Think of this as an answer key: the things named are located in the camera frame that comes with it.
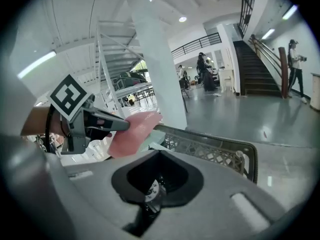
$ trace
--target wooden handrail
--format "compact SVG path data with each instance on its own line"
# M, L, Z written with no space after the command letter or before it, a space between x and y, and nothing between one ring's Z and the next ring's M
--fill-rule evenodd
M278 71L278 69L275 67L275 65L272 63L272 61L264 54L265 50L263 49L259 49L260 53L262 53L264 55L264 57L271 63L271 65L274 67L275 71L278 73L278 75L282 78L280 72Z
M278 75L281 77L281 94L284 99L288 97L288 63L287 63L287 55L286 50L284 47L279 47L279 54L280 57L277 56L268 46L266 46L264 43L260 42L256 39L255 35L251 35L251 38L249 39L249 42L254 45L255 52L257 53L257 50L259 50L260 53L262 53L265 58L271 63L271 65L274 67L275 71L278 73ZM272 63L272 61L267 57L267 55L277 64L277 66L281 69L281 73L278 71L278 69L275 67L275 65Z
M280 64L272 57L272 55L270 55L270 53L268 53L266 50L263 50L263 51L265 51L266 54L268 54L268 55L271 57L271 59L273 59L273 61L274 61L274 62L278 65L278 67L281 69Z
M257 41L259 44L263 45L265 48L267 48L273 56L275 56L279 61L280 61L280 58L278 55L276 55L268 46L266 46L263 42L261 42L260 40L256 39L255 35L252 35L251 36L252 39L254 39L255 41Z
M287 56L286 50L284 47L279 47L279 54L280 54L280 62L281 62L281 92L283 98L288 97L288 63L287 63Z

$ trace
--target pink cloth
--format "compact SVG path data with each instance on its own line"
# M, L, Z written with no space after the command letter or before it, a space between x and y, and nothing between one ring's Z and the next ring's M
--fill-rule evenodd
M130 115L125 119L130 122L129 129L116 132L108 154L114 158L135 154L161 119L162 115L155 111Z

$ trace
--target cable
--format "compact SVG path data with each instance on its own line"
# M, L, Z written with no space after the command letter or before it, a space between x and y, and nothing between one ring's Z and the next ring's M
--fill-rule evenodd
M50 136L51 118L52 118L52 115L54 114L55 110L56 110L55 107L51 104L50 108L49 108L48 115L46 117L46 122L45 122L44 144L45 144L45 149L46 149L47 153L51 153L49 136Z

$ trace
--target stair railing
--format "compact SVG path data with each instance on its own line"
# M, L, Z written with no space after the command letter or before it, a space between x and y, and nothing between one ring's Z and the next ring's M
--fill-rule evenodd
M255 35L251 35L249 39L254 47L255 53L261 59L261 54L270 62L275 71L281 78L281 94L284 99L288 97L288 62L286 50L284 47L279 47L279 56L275 54L268 46L256 39Z

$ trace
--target black pants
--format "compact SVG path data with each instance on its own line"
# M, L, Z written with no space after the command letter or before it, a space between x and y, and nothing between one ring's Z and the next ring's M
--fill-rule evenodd
M302 79L302 69L298 68L290 68L290 76L289 76L289 88L288 91L291 91L292 86L295 84L296 79L298 78L299 86L300 86L300 95L304 97L304 83Z

